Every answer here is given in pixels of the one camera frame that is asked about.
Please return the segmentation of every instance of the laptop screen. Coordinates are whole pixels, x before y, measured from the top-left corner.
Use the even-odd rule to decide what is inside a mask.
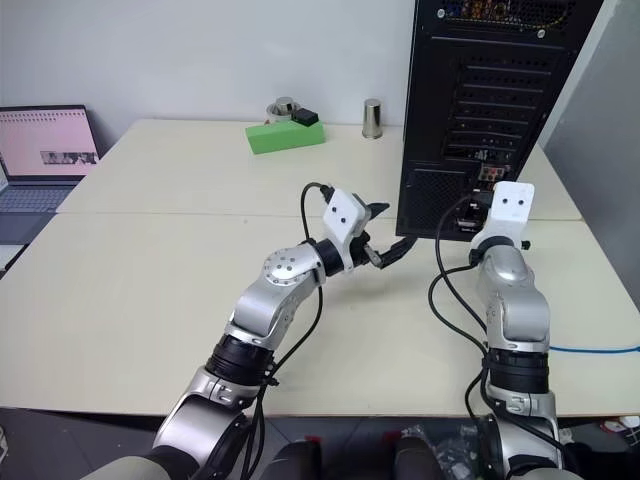
[[[84,107],[0,108],[0,161],[9,179],[80,178],[98,160]]]

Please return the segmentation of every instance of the white bracket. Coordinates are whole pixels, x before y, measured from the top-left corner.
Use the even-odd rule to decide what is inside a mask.
[[[498,182],[484,227],[471,240],[474,250],[487,238],[507,237],[516,248],[522,244],[535,188],[530,183]]]
[[[327,238],[340,254],[345,273],[353,270],[351,241],[362,234],[370,219],[371,211],[357,195],[335,189],[322,220]]]

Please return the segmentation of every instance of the silver cylinder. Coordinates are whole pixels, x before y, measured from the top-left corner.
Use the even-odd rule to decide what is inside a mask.
[[[381,108],[382,104],[377,98],[368,98],[364,101],[362,135],[365,138],[375,139],[382,136]]]
[[[286,122],[291,120],[291,114],[298,110],[300,105],[291,97],[278,97],[276,101],[267,107],[267,115],[270,123]]]
[[[278,97],[276,98],[276,109],[280,115],[291,115],[293,112],[293,98],[291,97]]]

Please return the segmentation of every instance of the black object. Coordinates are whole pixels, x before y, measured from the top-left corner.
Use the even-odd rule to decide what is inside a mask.
[[[373,220],[374,218],[376,218],[378,215],[380,215],[390,206],[391,205],[389,205],[386,202],[374,202],[374,203],[368,204],[367,207],[369,207],[369,210],[371,210],[370,220]]]
[[[382,264],[379,266],[380,270],[387,268],[389,265],[393,265],[403,258],[417,241],[418,237],[405,237],[391,245],[388,251],[380,254],[380,260],[382,260]]]
[[[498,422],[493,415],[480,419],[478,443],[483,477],[487,480],[503,479],[505,471],[502,462],[502,439]]]
[[[495,247],[496,245],[508,245],[510,247],[513,247],[513,240],[511,240],[509,237],[503,237],[499,235],[483,240],[482,242],[480,242],[480,245],[478,245],[478,248],[474,248],[469,252],[469,264],[478,265],[482,261],[484,254],[487,253],[487,250],[489,250],[491,247]]]
[[[169,446],[160,446],[151,450],[142,458],[160,465],[171,480],[191,478],[198,470],[198,462],[188,453]]]
[[[637,480],[640,471],[640,449],[626,452],[594,452],[584,443],[570,443],[567,448],[580,465],[580,476],[585,480],[615,478]]]
[[[193,477],[193,480],[227,478],[238,456],[240,456],[250,429],[251,424],[247,420],[247,417],[242,413],[238,414],[233,423],[229,425],[220,437],[213,452],[209,455],[207,463],[198,471],[196,476]]]
[[[344,264],[342,258],[336,250],[336,247],[330,240],[324,239],[320,242],[314,242],[313,239],[309,240],[309,243],[315,248],[316,252],[322,259],[324,265],[324,273],[327,277],[332,277],[336,273],[340,273],[344,270]]]
[[[558,468],[558,465],[553,463],[546,457],[538,457],[536,455],[514,455],[509,458],[509,476],[512,477],[524,477],[532,470],[539,468]]]
[[[489,349],[491,384],[522,393],[549,391],[549,366],[546,353],[524,353]]]
[[[262,385],[273,361],[273,352],[224,335],[213,349],[205,369],[240,385]]]
[[[394,480],[445,480],[433,451],[424,440],[404,437],[395,444]]]
[[[417,0],[396,231],[433,238],[474,189],[515,180],[602,0]],[[465,202],[443,239],[470,240]]]
[[[299,108],[293,111],[291,120],[305,127],[310,127],[314,123],[318,123],[318,114],[306,108]]]
[[[322,450],[315,442],[285,445],[271,460],[260,480],[320,480]]]

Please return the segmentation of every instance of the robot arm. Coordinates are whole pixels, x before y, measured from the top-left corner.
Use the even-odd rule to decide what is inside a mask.
[[[296,310],[327,277],[371,262],[384,268],[415,243],[404,239],[379,254],[366,224],[388,204],[366,205],[357,195],[322,187],[327,239],[278,250],[235,305],[221,340],[160,427],[145,457],[117,460],[86,477],[102,479],[227,477],[250,431],[250,407],[273,368],[274,352]]]
[[[481,421],[480,437],[488,478],[578,478],[561,470],[548,381],[549,306],[520,251],[533,193],[533,185],[498,183],[485,227],[471,243],[487,319],[482,393],[493,414]]]

